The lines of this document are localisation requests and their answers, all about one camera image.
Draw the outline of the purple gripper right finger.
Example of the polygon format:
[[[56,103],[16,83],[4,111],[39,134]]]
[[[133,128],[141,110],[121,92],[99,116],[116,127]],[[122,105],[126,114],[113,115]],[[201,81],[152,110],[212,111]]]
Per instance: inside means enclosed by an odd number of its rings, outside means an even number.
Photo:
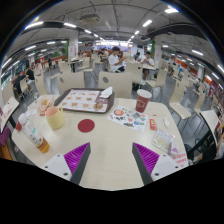
[[[169,155],[159,155],[137,143],[133,144],[132,153],[144,185],[164,178],[181,169]]]

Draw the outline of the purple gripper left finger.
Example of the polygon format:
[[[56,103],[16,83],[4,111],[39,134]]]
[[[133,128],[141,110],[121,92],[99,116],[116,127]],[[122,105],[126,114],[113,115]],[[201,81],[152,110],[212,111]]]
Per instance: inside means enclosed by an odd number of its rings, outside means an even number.
[[[56,154],[42,166],[42,169],[79,184],[90,153],[90,143],[85,143],[64,155]]]

